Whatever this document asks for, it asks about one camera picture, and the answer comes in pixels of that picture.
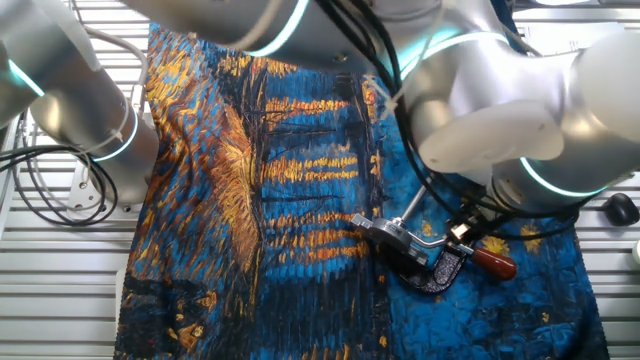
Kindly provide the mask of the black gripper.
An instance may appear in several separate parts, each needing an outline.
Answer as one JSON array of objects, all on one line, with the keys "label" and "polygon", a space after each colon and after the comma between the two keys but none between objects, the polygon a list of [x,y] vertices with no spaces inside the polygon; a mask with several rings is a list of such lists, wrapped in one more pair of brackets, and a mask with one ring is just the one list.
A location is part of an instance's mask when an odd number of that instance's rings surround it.
[{"label": "black gripper", "polygon": [[505,214],[473,205],[470,200],[463,199],[457,215],[457,224],[450,226],[446,240],[448,243],[454,243],[453,247],[456,250],[467,256],[473,256],[475,250],[464,244],[467,244],[469,240],[495,236],[505,223]]}]

